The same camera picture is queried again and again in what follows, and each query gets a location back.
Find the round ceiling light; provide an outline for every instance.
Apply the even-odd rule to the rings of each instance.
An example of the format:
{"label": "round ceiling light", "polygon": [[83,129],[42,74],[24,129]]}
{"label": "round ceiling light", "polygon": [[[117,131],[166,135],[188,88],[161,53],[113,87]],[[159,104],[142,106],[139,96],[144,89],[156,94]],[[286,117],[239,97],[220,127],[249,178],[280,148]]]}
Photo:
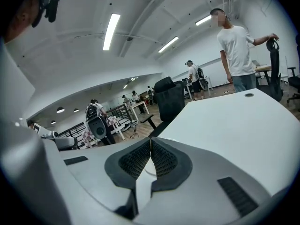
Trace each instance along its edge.
{"label": "round ceiling light", "polygon": [[65,109],[63,107],[59,107],[56,111],[56,113],[62,113],[63,111],[65,111]]}

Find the blue jeans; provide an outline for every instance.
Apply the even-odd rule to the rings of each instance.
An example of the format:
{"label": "blue jeans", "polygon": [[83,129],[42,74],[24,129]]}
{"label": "blue jeans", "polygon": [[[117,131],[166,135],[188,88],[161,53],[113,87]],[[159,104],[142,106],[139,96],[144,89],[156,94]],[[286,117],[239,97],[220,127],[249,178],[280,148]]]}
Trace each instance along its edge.
{"label": "blue jeans", "polygon": [[249,89],[256,88],[255,73],[243,76],[232,77],[235,92],[242,92]]}

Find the office chair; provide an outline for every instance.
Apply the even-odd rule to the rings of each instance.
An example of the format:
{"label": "office chair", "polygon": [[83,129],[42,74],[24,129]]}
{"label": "office chair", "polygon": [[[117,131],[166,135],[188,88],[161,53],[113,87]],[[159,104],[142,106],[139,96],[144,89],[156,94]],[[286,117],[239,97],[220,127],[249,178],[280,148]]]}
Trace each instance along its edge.
{"label": "office chair", "polygon": [[[299,34],[296,36],[296,43],[297,43],[297,52],[300,59]],[[289,77],[287,79],[289,81],[289,84],[294,88],[298,89],[298,93],[293,94],[293,96],[289,97],[288,100],[286,101],[287,103],[289,103],[290,100],[300,99],[300,77],[297,77],[295,75],[295,71],[294,71],[294,69],[296,69],[295,67],[288,67],[287,69],[292,70],[292,77]]]}
{"label": "office chair", "polygon": [[283,96],[283,91],[280,86],[281,74],[279,74],[279,45],[274,39],[270,39],[267,41],[267,49],[270,51],[272,66],[270,85],[259,85],[257,88],[280,102]]}
{"label": "office chair", "polygon": [[154,131],[149,135],[149,137],[159,136],[185,106],[183,82],[173,82],[170,77],[166,77],[155,84],[154,90],[159,108],[160,119],[163,122],[156,127],[151,120],[153,114],[141,121],[141,123],[148,121],[153,127]]}

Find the chair armrest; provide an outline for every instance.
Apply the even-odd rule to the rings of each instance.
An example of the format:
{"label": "chair armrest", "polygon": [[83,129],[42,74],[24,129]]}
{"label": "chair armrest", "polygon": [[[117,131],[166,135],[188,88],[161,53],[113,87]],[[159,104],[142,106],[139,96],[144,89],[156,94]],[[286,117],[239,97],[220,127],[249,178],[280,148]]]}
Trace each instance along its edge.
{"label": "chair armrest", "polygon": [[292,76],[295,77],[294,69],[296,69],[296,68],[295,67],[288,67],[287,69],[291,69],[292,70]]}
{"label": "chair armrest", "polygon": [[153,123],[153,121],[151,119],[152,117],[153,117],[153,114],[149,115],[148,117],[144,118],[144,120],[141,120],[141,123],[145,123],[145,122],[148,121],[150,123],[151,127],[153,129],[156,129],[156,126],[155,126],[155,124]]}

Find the white table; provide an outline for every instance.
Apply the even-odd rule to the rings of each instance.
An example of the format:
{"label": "white table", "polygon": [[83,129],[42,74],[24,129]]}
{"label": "white table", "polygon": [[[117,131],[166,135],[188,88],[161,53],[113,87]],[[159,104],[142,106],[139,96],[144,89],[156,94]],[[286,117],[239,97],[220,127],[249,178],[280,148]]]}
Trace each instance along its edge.
{"label": "white table", "polygon": [[148,108],[147,108],[145,102],[140,102],[140,103],[137,103],[137,104],[135,104],[135,105],[132,105],[132,106],[128,107],[129,109],[131,109],[131,111],[132,111],[133,114],[135,115],[135,119],[136,119],[137,121],[139,121],[139,119],[138,119],[138,117],[137,117],[137,115],[136,115],[136,113],[135,113],[135,107],[137,107],[137,106],[139,106],[139,105],[144,105],[147,114],[149,114],[149,111],[148,111]]}
{"label": "white table", "polygon": [[[213,87],[212,87],[212,85],[211,85],[210,77],[209,77],[209,76],[206,76],[204,79],[205,79],[206,81],[207,81],[207,80],[209,81],[209,83],[208,83],[208,94],[209,94],[209,96],[211,96],[211,94],[210,94],[210,89],[211,89],[212,91],[213,91],[214,89],[213,89]],[[191,91],[190,91],[190,89],[189,89],[189,86],[192,86],[192,84],[189,83],[189,84],[186,85],[187,91],[188,91],[188,94],[189,94],[189,97],[192,99],[192,94],[191,94]]]}
{"label": "white table", "polygon": [[159,137],[223,156],[271,195],[292,183],[300,165],[300,122],[258,89],[189,102]]}

